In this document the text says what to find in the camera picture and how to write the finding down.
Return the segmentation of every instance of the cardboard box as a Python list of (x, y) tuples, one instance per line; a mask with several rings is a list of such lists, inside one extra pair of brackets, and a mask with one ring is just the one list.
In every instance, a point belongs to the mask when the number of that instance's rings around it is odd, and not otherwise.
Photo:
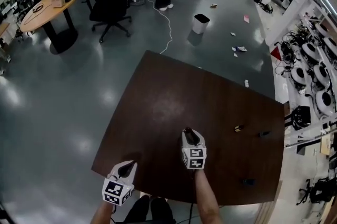
[(52, 7), (63, 7), (65, 0), (52, 0)]

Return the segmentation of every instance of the trash can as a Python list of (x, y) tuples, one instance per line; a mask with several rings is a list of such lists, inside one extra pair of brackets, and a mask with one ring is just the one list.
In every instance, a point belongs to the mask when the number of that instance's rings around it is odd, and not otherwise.
[(208, 19), (205, 15), (196, 14), (194, 16), (192, 30), (196, 32), (197, 34), (202, 34), (204, 33), (207, 27), (207, 24), (209, 24), (209, 22), (210, 22), (210, 19)]

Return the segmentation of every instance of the round wooden table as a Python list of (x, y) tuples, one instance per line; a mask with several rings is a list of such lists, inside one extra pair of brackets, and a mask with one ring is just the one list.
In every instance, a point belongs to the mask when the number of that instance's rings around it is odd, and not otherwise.
[[(22, 32), (30, 32), (40, 28), (41, 26), (46, 31), (47, 36), (51, 40), (50, 50), (53, 54), (63, 53), (68, 50), (77, 39), (77, 31), (73, 25), (72, 19), (68, 12), (68, 8), (75, 2), (70, 0), (63, 7), (52, 7), (52, 0), (41, 0), (34, 6), (34, 9), (43, 5), (43, 8), (35, 13), (31, 9), (21, 22), (20, 29)], [(68, 22), (69, 29), (55, 32), (51, 20), (64, 13), (65, 19)]]

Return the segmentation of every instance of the ceiling light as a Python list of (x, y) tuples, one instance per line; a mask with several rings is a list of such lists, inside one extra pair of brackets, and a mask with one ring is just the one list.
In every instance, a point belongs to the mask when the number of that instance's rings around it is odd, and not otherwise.
[(325, 0), (328, 4), (328, 6), (330, 7), (330, 9), (333, 10), (333, 13), (337, 16), (337, 12), (335, 11), (335, 9), (333, 8), (333, 6), (330, 4), (329, 0)]
[(320, 1), (322, 2), (323, 6), (326, 8), (326, 10), (327, 10), (330, 14), (332, 14), (331, 11), (328, 9), (328, 7), (325, 5), (325, 3), (324, 3), (322, 0), (320, 0)]

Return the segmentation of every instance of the white robot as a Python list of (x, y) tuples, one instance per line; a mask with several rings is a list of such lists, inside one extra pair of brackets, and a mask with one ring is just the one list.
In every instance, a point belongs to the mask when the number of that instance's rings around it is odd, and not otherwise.
[(186, 128), (181, 133), (183, 161), (188, 169), (203, 169), (206, 160), (205, 139), (195, 130)]
[(103, 200), (118, 206), (125, 203), (135, 188), (132, 183), (136, 169), (137, 163), (133, 160), (115, 165), (107, 178), (104, 179)]

